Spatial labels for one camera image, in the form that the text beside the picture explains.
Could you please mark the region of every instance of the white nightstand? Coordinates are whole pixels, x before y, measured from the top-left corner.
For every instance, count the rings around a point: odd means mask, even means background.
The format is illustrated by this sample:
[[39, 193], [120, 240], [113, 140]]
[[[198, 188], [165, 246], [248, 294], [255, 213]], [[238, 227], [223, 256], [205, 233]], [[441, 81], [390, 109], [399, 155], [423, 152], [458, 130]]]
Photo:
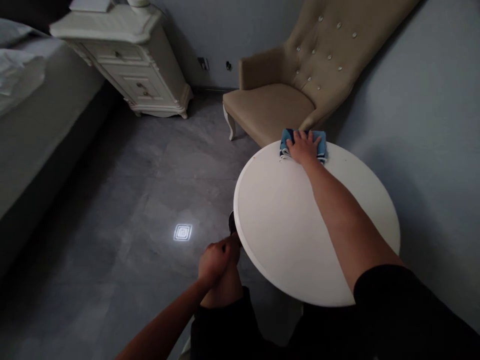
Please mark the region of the white nightstand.
[[72, 11], [50, 25], [50, 33], [94, 65], [138, 116], [186, 119], [192, 90], [160, 24], [162, 12], [153, 5], [141, 11], [129, 5], [105, 13]]

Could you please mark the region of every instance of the chair seat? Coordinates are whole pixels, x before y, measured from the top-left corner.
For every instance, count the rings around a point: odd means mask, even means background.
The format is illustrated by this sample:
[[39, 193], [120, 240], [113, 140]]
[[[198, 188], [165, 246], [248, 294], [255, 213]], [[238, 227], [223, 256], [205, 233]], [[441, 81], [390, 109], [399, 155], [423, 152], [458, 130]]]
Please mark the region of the chair seat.
[[261, 147], [280, 140], [283, 129], [297, 129], [315, 110], [302, 92], [280, 83], [226, 93], [223, 105]]

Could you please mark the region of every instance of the gray tile floor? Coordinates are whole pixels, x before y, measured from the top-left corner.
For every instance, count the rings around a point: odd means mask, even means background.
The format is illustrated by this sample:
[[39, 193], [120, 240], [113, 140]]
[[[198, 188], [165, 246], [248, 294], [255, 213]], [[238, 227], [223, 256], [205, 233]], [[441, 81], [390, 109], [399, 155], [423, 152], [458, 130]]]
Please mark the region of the gray tile floor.
[[[229, 141], [221, 95], [196, 96], [188, 113], [112, 112], [0, 287], [0, 359], [113, 359], [195, 281], [259, 147], [241, 129]], [[190, 241], [173, 241], [177, 224], [192, 225]], [[244, 253], [239, 271], [263, 335], [286, 344], [300, 303]]]

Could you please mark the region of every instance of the shoe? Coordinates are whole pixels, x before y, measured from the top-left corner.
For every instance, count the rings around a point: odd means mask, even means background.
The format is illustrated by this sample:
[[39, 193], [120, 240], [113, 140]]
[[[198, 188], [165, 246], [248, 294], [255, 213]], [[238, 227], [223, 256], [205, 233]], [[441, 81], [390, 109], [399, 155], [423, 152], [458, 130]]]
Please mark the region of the shoe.
[[232, 236], [232, 234], [237, 231], [237, 227], [235, 226], [235, 217], [234, 217], [233, 210], [230, 213], [230, 216], [228, 217], [228, 229], [230, 230], [230, 236]]

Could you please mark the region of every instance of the blue cloth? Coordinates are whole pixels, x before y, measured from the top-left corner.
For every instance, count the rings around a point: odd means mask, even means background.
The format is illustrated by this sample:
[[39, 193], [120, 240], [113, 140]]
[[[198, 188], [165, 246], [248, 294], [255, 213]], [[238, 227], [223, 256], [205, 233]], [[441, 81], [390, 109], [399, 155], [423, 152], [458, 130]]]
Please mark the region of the blue cloth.
[[[318, 137], [321, 137], [320, 142], [318, 143], [318, 149], [316, 151], [316, 158], [322, 163], [325, 164], [325, 161], [328, 159], [329, 155], [327, 153], [327, 135], [325, 131], [313, 131], [313, 141], [317, 140]], [[290, 139], [292, 143], [295, 144], [294, 140], [294, 130], [293, 129], [283, 129], [281, 133], [281, 142], [280, 142], [280, 157], [283, 158], [288, 156], [291, 158], [289, 153], [289, 148], [287, 146], [287, 139]]]

